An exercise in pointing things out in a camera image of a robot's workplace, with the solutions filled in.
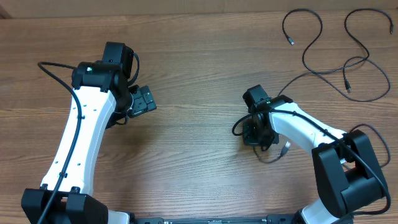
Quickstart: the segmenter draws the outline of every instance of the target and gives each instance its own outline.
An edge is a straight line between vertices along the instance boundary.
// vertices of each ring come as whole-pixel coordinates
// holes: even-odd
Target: cable connector
[[[290,43],[291,45],[294,45],[293,39],[291,39],[290,37],[286,37],[286,38],[287,38],[287,41],[289,41],[289,43]]]
[[[351,93],[351,86],[346,78],[344,79],[344,85],[346,86],[347,93]]]

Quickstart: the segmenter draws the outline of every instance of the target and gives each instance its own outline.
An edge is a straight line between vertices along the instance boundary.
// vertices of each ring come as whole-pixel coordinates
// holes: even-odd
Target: metal connector tip
[[[287,39],[287,41],[289,41],[289,43],[290,43],[291,45],[294,45],[294,41],[293,41],[290,37]]]

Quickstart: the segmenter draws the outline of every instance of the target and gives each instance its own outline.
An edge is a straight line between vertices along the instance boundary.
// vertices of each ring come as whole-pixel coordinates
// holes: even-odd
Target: robot end effector
[[[363,132],[355,130],[345,133],[331,128],[303,112],[293,100],[284,95],[272,99],[260,85],[248,89],[243,95],[243,100],[252,115],[251,119],[243,124],[242,136],[245,145],[261,146],[267,150],[271,144],[279,143],[278,135],[283,134],[310,153],[320,200],[334,217],[344,217],[386,196],[375,176],[343,146],[294,114],[306,116],[341,139],[373,170],[387,188],[371,142]],[[283,114],[282,110],[290,111],[291,114]],[[341,161],[355,162],[355,167],[344,171]]]
[[[130,79],[133,58],[137,60],[137,70]],[[132,85],[138,76],[139,58],[134,51],[124,43],[107,42],[102,60],[81,62],[72,73],[72,87],[100,87],[103,92],[111,91],[116,99],[116,108],[111,115],[106,128],[117,121],[134,118],[156,109],[156,103],[148,86]]]

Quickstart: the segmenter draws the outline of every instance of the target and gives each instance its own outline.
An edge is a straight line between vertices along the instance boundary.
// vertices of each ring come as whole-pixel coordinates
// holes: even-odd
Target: wooden floor
[[[348,11],[321,11],[324,31],[310,48],[310,67],[341,66],[363,55],[348,37]],[[398,23],[398,11],[388,11]],[[0,20],[0,223],[28,223],[20,201],[48,171],[67,120],[70,94],[36,66],[39,61],[78,65],[100,60],[106,41],[124,42],[140,56],[139,85],[149,85],[157,110],[106,130],[95,171],[94,196],[109,209],[138,217],[254,217],[294,213],[318,198],[310,156],[293,147],[274,164],[261,164],[232,125],[247,114],[242,100],[261,84],[270,96],[305,72],[304,48],[318,34],[310,14],[286,21],[295,45],[286,41],[285,12],[179,16],[116,16]],[[369,49],[392,82],[390,93],[372,103],[343,98],[315,77],[285,90],[306,112],[348,131],[374,125],[392,149],[383,169],[391,209],[357,223],[395,223],[398,218],[398,34],[375,12],[350,17],[348,27]],[[71,71],[51,69],[71,82]],[[347,73],[353,92],[367,99],[387,88],[372,65]],[[344,90],[341,73],[328,75]],[[368,129],[380,163],[386,153]],[[277,147],[269,157],[276,155]],[[385,200],[370,209],[384,206]]]

